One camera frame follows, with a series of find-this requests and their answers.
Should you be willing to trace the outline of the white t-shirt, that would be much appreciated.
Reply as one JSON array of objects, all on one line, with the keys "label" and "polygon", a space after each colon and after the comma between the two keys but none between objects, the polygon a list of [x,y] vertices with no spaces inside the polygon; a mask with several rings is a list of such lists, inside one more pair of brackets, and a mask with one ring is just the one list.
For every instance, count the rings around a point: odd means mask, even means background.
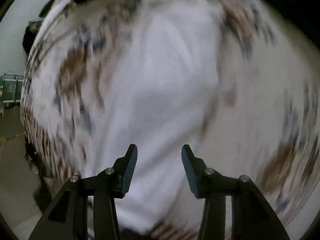
[{"label": "white t-shirt", "polygon": [[88,154],[85,175],[111,166],[129,144],[138,160],[117,202],[122,227],[150,231],[169,211],[185,173],[184,144],[200,144],[218,85],[222,9],[203,1],[145,6],[121,58]]}]

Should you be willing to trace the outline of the floral fleece blanket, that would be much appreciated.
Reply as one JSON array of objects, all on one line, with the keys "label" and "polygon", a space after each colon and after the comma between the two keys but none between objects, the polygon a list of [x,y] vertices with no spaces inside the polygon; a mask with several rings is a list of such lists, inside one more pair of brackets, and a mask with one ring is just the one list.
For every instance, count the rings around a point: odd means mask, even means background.
[{"label": "floral fleece blanket", "polygon": [[[248,175],[289,239],[319,213],[319,52],[261,0],[90,0],[45,16],[25,66],[21,122],[49,195],[85,175],[121,58],[145,6],[203,1],[222,9],[215,102],[194,154],[223,176]],[[204,202],[187,177],[165,216],[123,238],[197,239]]]}]

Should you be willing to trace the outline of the green wheeled cart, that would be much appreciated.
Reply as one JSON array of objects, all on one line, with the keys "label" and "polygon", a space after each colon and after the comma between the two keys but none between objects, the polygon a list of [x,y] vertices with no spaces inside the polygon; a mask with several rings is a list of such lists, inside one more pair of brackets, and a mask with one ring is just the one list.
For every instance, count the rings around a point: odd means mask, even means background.
[{"label": "green wheeled cart", "polygon": [[20,104],[22,94],[23,75],[11,72],[1,75],[1,103]]}]

